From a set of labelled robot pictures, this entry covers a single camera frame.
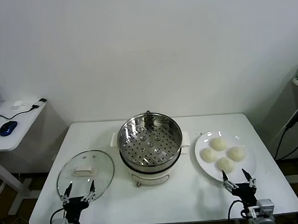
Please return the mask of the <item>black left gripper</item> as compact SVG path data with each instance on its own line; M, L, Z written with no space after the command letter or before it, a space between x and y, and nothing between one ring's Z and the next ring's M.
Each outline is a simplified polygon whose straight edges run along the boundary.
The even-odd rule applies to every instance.
M84 197L69 198L73 183L71 182L66 188L64 195L60 196L62 207L66 211L65 218L69 223L79 222L81 212L88 208L89 202L92 202L95 197L95 184L94 180L91 183L89 192Z

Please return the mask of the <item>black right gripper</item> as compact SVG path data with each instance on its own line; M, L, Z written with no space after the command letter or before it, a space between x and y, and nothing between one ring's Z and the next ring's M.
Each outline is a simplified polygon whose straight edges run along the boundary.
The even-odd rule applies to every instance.
M245 183L234 184L228 179L227 175L222 170L223 186L226 190L232 190L231 194L239 197L244 208L247 209L248 207L256 206L257 204L257 199L255 197L257 190L256 179L252 178L252 176L244 169L242 169L242 172L247 181Z

